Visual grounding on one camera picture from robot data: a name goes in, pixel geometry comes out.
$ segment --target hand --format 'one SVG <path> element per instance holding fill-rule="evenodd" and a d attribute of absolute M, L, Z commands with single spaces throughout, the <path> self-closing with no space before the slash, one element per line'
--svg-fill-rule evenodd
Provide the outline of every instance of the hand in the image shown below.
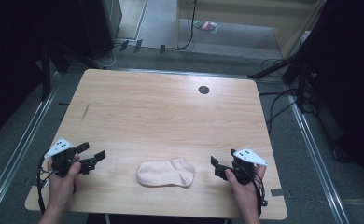
<path fill-rule="evenodd" d="M 263 179 L 264 173 L 266 171 L 266 166 L 259 166 L 256 173 Z M 256 189 L 253 183 L 247 185 L 241 185 L 234 173 L 231 170 L 226 170 L 226 177 L 231 183 L 231 189 L 234 194 L 234 198 L 237 201 L 238 207 L 240 208 L 241 215 L 243 216 L 244 224 L 257 224 L 260 223 L 258 214 L 258 198 L 256 194 Z M 260 188 L 259 178 L 255 175 L 255 181 L 258 188 Z"/>
<path fill-rule="evenodd" d="M 52 170 L 51 164 L 52 159 L 50 158 L 48 170 Z M 74 162 L 66 177 L 61 178 L 56 174 L 49 177 L 49 203 L 39 223 L 62 223 L 65 213 L 72 206 L 74 189 L 79 187 L 77 175 L 80 168 L 81 163 Z"/>

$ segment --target white floor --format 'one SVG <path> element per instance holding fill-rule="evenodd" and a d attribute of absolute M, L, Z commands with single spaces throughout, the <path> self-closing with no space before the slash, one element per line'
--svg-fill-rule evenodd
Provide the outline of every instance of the white floor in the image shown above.
<path fill-rule="evenodd" d="M 129 17 L 128 14 L 129 11 L 123 11 L 123 17 Z M 142 23 L 137 27 L 137 35 L 131 36 L 131 39 L 142 39 L 143 47 L 160 48 L 165 45 L 166 48 L 173 48 L 175 20 L 176 0 L 148 0 Z M 218 26 L 217 33 L 194 28 L 192 42 L 185 51 L 258 59 L 282 58 L 271 28 L 214 22 Z M 180 47 L 189 42 L 190 23 L 191 21 L 180 20 Z"/>

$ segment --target person's left hand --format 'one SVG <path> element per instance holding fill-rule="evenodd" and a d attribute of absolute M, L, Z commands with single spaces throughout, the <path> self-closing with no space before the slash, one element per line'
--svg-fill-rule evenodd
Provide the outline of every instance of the person's left hand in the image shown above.
<path fill-rule="evenodd" d="M 49 203 L 39 223 L 61 223 L 63 216 L 71 208 L 74 189 L 80 184 L 77 178 L 81 168 L 81 163 L 78 162 L 79 156 L 75 156 L 75 160 L 77 162 L 72 164 L 64 178 L 56 174 L 49 177 Z M 52 170 L 51 164 L 50 158 L 48 170 Z"/>

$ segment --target gray carpet floor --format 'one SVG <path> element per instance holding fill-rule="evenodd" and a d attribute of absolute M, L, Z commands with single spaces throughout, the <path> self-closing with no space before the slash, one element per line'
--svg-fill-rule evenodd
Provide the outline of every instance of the gray carpet floor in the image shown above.
<path fill-rule="evenodd" d="M 114 59 L 109 56 L 107 60 L 112 62 Z M 108 69 L 195 72 L 207 73 L 208 76 L 246 78 L 246 75 L 261 70 L 261 62 L 259 59 L 182 51 L 167 51 L 160 54 L 158 49 L 141 49 L 134 53 L 133 47 L 129 47 L 124 51 L 115 50 L 115 63 Z M 25 198 L 31 188 L 26 182 L 27 179 L 35 177 L 38 159 L 50 146 L 62 121 L 67 106 L 60 103 L 71 101 L 77 84 L 87 69 L 85 65 L 75 60 L 71 59 L 70 63 L 69 71 L 59 74 L 60 84 L 49 111 L 0 203 L 0 223 L 35 223 L 40 219 L 39 212 L 28 211 L 24 207 Z M 259 92 L 280 92 L 286 89 L 281 76 L 277 73 L 259 80 L 258 87 Z M 38 87 L 0 132 L 0 174 L 35 113 L 40 97 L 41 87 Z M 260 97 L 266 119 L 270 116 L 270 106 L 274 97 Z M 275 104 L 274 112 L 287 104 L 289 104 L 287 97 L 281 97 Z M 320 120 L 314 115 L 305 116 L 343 200 L 350 222 L 364 223 L 364 170 L 355 163 L 339 163 L 334 160 L 331 155 L 331 144 Z M 288 216 L 283 221 L 263 220 L 263 223 L 336 223 L 291 109 L 273 121 L 270 138 L 282 188 L 289 192 L 285 196 Z M 68 213 L 64 223 L 85 223 L 86 218 L 87 214 Z M 235 219 L 233 223 L 242 222 Z"/>

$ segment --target table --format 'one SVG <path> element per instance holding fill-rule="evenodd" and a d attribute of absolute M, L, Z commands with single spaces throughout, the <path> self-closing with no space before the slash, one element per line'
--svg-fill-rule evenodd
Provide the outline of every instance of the table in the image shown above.
<path fill-rule="evenodd" d="M 199 93 L 201 86 L 209 88 Z M 175 217 L 238 217 L 230 184 L 214 176 L 210 156 L 231 165 L 231 148 L 251 147 L 270 166 L 264 177 L 269 205 L 261 218 L 284 219 L 273 150 L 256 83 L 248 79 L 126 71 L 87 70 L 55 135 L 75 146 L 88 141 L 80 156 L 106 150 L 89 175 L 80 177 L 72 211 Z M 144 161 L 183 157 L 195 167 L 188 188 L 143 187 L 136 172 Z M 45 203 L 48 189 L 43 189 Z M 33 187 L 25 206 L 38 210 Z"/>
<path fill-rule="evenodd" d="M 294 53 L 304 32 L 313 28 L 325 0 L 200 0 L 195 20 L 272 27 L 284 58 Z M 178 0 L 175 48 L 179 42 L 179 20 L 191 20 L 194 0 Z"/>

